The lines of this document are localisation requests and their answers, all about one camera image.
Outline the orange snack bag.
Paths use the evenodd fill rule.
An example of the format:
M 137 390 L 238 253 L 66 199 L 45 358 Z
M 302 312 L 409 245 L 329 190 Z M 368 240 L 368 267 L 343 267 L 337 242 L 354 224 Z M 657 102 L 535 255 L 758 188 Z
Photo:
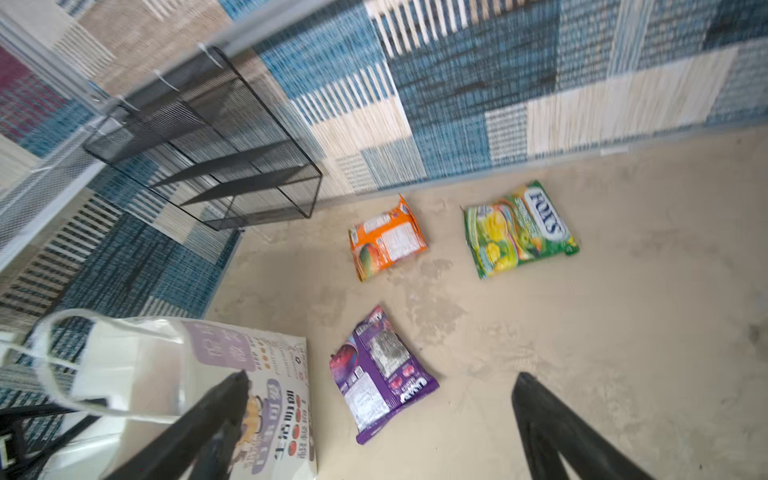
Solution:
M 348 239 L 361 282 L 428 248 L 418 221 L 403 196 L 393 209 L 349 229 Z

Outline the small green Fox's candy bag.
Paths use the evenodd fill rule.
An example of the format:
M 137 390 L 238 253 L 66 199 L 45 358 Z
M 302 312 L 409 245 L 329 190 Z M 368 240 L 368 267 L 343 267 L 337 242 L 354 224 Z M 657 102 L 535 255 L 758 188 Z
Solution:
M 488 204 L 463 210 L 466 243 L 479 278 L 486 279 L 580 245 L 538 180 Z

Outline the purple snack bag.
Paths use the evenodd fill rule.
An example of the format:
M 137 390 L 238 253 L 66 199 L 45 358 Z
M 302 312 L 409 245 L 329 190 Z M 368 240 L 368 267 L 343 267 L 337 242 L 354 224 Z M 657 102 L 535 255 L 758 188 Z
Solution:
M 360 445 L 440 387 L 406 347 L 381 306 L 359 322 L 331 355 L 329 369 L 355 420 Z

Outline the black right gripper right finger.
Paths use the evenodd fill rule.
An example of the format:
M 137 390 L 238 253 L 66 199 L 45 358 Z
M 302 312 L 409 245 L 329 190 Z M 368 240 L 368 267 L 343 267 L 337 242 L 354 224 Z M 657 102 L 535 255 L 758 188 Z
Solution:
M 651 476 L 528 372 L 517 376 L 511 404 L 533 479 L 649 479 Z

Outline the white printed paper bag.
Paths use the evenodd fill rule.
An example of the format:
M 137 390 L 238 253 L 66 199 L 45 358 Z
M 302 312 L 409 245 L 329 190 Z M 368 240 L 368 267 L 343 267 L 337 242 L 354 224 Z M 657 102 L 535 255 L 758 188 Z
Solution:
M 94 422 L 43 465 L 44 479 L 103 479 L 227 376 L 246 376 L 233 479 L 313 479 L 318 467 L 303 337 L 181 317 L 50 314 L 25 349 L 32 374 Z

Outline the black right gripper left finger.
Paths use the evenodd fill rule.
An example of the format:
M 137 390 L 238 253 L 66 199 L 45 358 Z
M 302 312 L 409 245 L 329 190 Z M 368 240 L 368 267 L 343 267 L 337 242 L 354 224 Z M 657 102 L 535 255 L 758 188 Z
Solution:
M 109 479 L 227 479 L 248 401 L 244 371 L 211 388 Z

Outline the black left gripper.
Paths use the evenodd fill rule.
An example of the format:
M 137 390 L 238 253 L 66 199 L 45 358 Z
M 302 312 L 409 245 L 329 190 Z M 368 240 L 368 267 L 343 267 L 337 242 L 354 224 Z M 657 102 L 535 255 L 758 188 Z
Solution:
M 55 403 L 1 410 L 1 478 L 37 479 L 61 449 L 100 419 Z

